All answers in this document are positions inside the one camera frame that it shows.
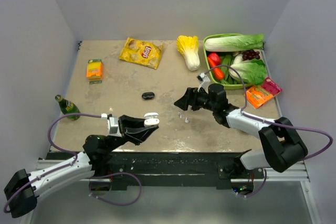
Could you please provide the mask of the black earbud charging case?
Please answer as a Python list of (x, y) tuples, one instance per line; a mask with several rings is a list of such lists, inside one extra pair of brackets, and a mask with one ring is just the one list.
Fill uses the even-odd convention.
[(143, 100), (152, 100), (155, 98), (155, 94), (154, 92), (145, 92), (142, 93), (141, 97)]

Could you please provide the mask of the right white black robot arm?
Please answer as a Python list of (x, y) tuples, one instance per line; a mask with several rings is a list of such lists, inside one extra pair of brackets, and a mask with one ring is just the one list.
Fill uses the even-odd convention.
[(306, 145), (289, 119), (263, 119), (242, 112), (239, 107), (229, 103), (226, 91), (220, 84), (210, 84), (207, 90), (187, 88), (174, 105), (183, 111), (209, 110), (218, 124), (260, 140), (261, 149), (244, 152), (234, 165), (234, 173), (239, 178), (246, 178), (255, 168), (270, 167), (282, 173), (308, 154)]

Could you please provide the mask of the white earbud charging case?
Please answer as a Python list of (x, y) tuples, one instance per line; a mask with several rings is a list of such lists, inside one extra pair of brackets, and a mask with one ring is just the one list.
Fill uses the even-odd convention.
[(145, 126), (155, 126), (159, 125), (159, 114), (156, 112), (146, 113), (144, 115), (144, 125)]

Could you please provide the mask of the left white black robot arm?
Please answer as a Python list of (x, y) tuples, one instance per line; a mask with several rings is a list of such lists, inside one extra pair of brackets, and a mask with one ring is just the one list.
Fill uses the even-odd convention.
[(31, 173), (21, 169), (12, 176), (4, 189), (7, 199), (4, 213), (13, 218), (21, 217), (36, 208), (38, 199), (73, 182), (110, 177), (108, 162), (111, 152), (127, 142), (140, 145), (159, 128), (160, 123), (155, 112), (147, 113), (143, 118), (114, 117), (106, 113), (98, 117), (107, 122), (108, 135), (89, 135), (82, 152), (68, 152), (71, 158)]

